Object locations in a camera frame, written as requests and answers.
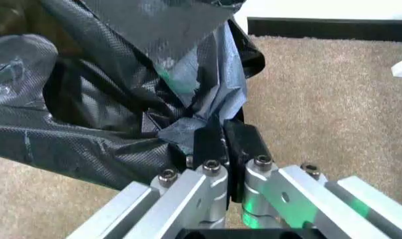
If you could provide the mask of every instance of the black plastic bag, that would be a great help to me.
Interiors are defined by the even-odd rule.
[[[264,67],[227,22],[240,2],[40,2],[85,57],[0,37],[0,156],[34,167],[116,189],[183,169],[194,130],[234,117]]]

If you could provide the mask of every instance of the silver metal bar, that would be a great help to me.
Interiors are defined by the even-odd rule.
[[[199,166],[196,172],[205,174],[203,165]],[[207,222],[215,224],[216,221],[225,217],[227,205],[228,172],[226,168],[219,165],[218,172],[207,177],[210,181],[211,188],[207,196],[211,198],[211,204],[209,205],[205,218],[202,220],[204,225],[207,224]]]
[[[207,176],[184,171],[124,238],[175,238],[181,229],[197,226],[211,204],[210,189]]]
[[[325,186],[389,237],[402,239],[402,205],[356,176]]]
[[[265,175],[247,164],[246,184],[293,228],[311,223],[327,238],[388,238],[296,165]]]
[[[69,235],[68,239],[122,238],[158,198],[157,190],[132,182]]]

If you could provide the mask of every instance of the robotic arm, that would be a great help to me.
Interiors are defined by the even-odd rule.
[[[226,140],[218,142],[213,134],[210,141],[197,140],[208,130],[213,132],[197,132],[195,148],[199,142],[222,145],[228,161],[194,154],[188,165],[203,161],[195,170],[166,169],[149,186],[132,182],[68,238],[402,239],[402,206],[358,177],[327,181],[309,163],[278,168],[268,152],[238,161],[236,151],[248,156],[267,150],[255,127],[226,122]],[[250,145],[257,150],[245,150]],[[227,195],[241,202],[250,229],[224,228]]]

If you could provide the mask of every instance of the screw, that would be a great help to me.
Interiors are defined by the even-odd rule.
[[[207,176],[216,176],[220,172],[220,163],[217,160],[209,159],[202,165],[202,171]]]
[[[193,156],[192,155],[186,156],[186,167],[193,168]]]
[[[265,155],[259,155],[254,158],[254,164],[260,167],[261,171],[269,171],[271,170],[271,158]]]
[[[165,169],[158,175],[159,184],[164,188],[169,188],[177,180],[177,173],[173,169]]]
[[[317,165],[305,162],[301,165],[301,169],[304,170],[312,178],[319,180],[320,169]]]

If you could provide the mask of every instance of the textured plastic surface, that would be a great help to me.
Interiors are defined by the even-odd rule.
[[[86,57],[57,57],[35,35],[0,37],[0,156],[35,167],[117,189],[182,169],[193,132],[233,118],[246,77],[264,67],[227,21],[240,2],[40,3]]]

